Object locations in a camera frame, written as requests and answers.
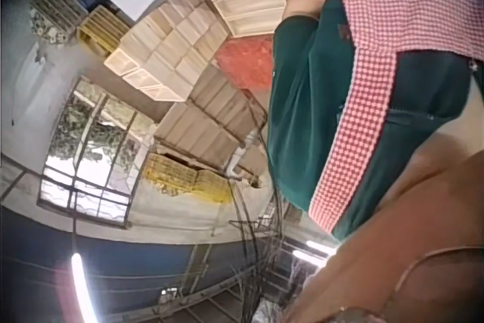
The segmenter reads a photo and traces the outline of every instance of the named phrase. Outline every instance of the green shirt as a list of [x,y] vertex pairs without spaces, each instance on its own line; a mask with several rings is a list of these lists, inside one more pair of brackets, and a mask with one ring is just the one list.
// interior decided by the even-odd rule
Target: green shirt
[[[274,38],[268,159],[281,193],[308,211],[352,78],[355,47],[342,0],[327,0],[319,21],[284,20]],[[458,117],[470,87],[468,59],[439,51],[399,55],[390,111],[367,171],[332,231],[343,239],[373,214],[415,149]]]

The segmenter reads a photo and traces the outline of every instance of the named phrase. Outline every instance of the sleeve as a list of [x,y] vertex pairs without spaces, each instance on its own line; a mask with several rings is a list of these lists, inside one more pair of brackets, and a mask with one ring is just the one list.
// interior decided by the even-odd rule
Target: sleeve
[[317,20],[297,15],[283,20],[275,30],[272,104],[287,100],[297,74],[308,62],[317,28]]

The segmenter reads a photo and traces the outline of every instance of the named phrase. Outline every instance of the checkered fabric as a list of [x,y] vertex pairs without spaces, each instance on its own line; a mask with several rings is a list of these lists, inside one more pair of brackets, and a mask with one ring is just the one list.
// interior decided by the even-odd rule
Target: checkered fabric
[[356,54],[352,83],[309,215],[331,231],[351,202],[385,121],[402,51],[484,61],[484,0],[343,0]]

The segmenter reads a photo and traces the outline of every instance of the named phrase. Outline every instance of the yellow crate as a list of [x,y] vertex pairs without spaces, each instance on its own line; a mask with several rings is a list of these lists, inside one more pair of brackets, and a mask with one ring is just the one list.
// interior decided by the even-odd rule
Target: yellow crate
[[230,203],[232,201],[229,181],[209,170],[198,172],[191,193],[210,202]]
[[181,193],[191,192],[197,171],[159,154],[150,154],[144,177],[160,187],[170,187]]
[[91,48],[97,46],[104,53],[100,55],[107,57],[118,48],[121,38],[128,31],[128,25],[99,5],[78,27],[77,38]]

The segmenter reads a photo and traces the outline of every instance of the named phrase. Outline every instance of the fluorescent light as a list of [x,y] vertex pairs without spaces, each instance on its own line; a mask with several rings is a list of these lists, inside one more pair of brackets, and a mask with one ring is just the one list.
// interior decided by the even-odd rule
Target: fluorescent light
[[94,309],[92,308],[91,297],[88,292],[88,285],[85,282],[84,268],[82,259],[78,253],[75,253],[71,259],[73,266],[74,286],[76,287],[77,302],[81,309],[84,323],[98,323]]
[[293,255],[295,257],[297,257],[298,259],[310,262],[312,265],[316,265],[319,268],[323,268],[323,267],[326,266],[326,260],[318,259],[317,257],[311,256],[311,255],[304,253],[302,251],[294,250]]
[[306,244],[312,249],[321,251],[322,253],[327,253],[329,256],[333,256],[337,251],[337,248],[335,247],[324,246],[321,244],[317,244],[314,241],[307,241]]

